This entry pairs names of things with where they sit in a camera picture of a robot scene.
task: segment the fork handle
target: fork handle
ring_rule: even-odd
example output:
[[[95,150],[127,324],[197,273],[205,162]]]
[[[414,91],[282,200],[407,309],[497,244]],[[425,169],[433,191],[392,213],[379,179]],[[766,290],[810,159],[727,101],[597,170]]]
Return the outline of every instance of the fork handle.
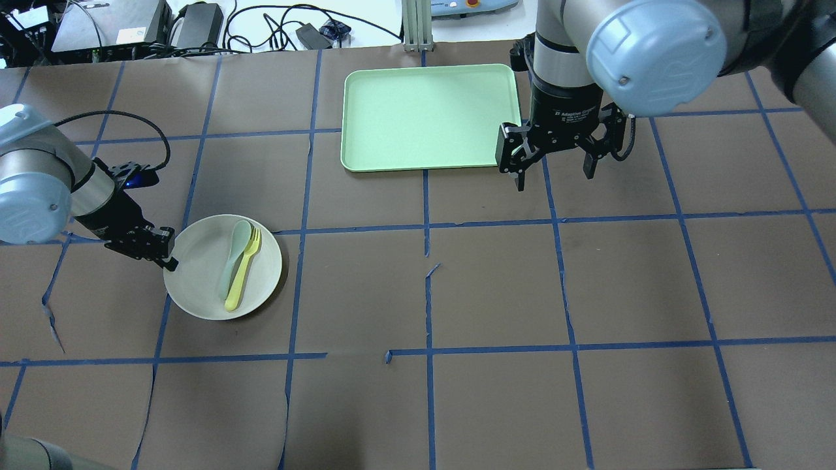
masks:
[[[233,279],[232,287],[229,289],[227,301],[223,304],[223,308],[226,309],[227,312],[232,312],[234,309],[238,308],[239,304],[241,304],[241,293],[244,289],[244,279],[247,278],[247,269],[250,266],[250,258],[252,258],[252,255],[244,254],[244,258],[241,260],[241,266],[238,267],[238,271],[235,273],[235,279]]]

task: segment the robotic arm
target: robotic arm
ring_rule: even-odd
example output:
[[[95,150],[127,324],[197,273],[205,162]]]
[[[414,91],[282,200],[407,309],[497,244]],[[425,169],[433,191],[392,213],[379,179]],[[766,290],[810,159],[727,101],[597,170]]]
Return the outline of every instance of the robotic arm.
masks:
[[[0,109],[0,240],[46,242],[72,214],[107,248],[174,271],[174,229],[155,228],[125,193],[158,181],[135,163],[109,168],[90,160],[27,105]]]
[[[519,191],[527,168],[574,147],[591,179],[598,160],[630,153],[619,153],[627,115],[669,113],[758,65],[836,143],[836,0],[539,0],[537,32],[511,65],[532,72],[530,120],[503,123],[497,143]],[[601,108],[604,90],[614,103]]]

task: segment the white label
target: white label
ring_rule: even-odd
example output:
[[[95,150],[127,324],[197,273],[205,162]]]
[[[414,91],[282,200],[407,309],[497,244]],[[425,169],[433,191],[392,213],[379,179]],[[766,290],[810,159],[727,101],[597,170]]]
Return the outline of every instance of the white label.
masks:
[[[119,30],[116,36],[117,44],[133,44],[145,41],[145,31],[148,28],[125,28]]]

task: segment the white floor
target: white floor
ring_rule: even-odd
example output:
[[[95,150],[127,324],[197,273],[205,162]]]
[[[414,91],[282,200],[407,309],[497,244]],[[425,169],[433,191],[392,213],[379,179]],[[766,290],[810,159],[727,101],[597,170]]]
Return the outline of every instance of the white floor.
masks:
[[[172,11],[176,13],[184,5],[194,1],[168,0],[168,3]],[[215,3],[221,5],[226,19],[234,8],[235,0],[215,0]],[[377,23],[395,33],[400,30],[400,0],[310,0],[308,3]],[[254,5],[292,4],[265,0],[237,0],[238,10]],[[263,18],[264,13],[279,20],[284,9],[259,8],[241,13],[233,20],[230,33],[246,36],[252,43],[261,43],[269,34],[267,23]],[[326,18],[320,12],[294,9],[288,14],[288,19],[311,23],[318,28]],[[377,28],[356,20],[339,17],[338,19],[352,28],[350,41],[346,44],[348,47],[385,46],[398,43],[396,38]],[[537,0],[519,0],[516,7],[502,13],[486,13],[461,19],[435,19],[432,22],[433,39],[436,42],[519,39],[534,31],[536,19]],[[297,26],[292,26],[290,29],[295,30]],[[290,34],[296,41],[295,34],[293,32]],[[268,48],[265,46],[260,50],[268,50]]]

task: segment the spoon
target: spoon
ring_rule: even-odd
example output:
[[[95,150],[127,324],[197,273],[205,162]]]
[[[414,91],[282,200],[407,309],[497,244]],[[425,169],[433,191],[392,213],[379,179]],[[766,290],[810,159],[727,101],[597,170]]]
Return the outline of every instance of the spoon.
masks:
[[[232,281],[232,269],[235,268],[235,263],[244,253],[244,248],[247,247],[247,242],[250,241],[250,233],[252,232],[252,225],[246,220],[236,222],[235,227],[232,228],[232,241],[229,245],[229,258],[227,264],[223,267],[221,278],[217,283],[217,296],[221,300],[226,300],[229,295],[229,286]]]

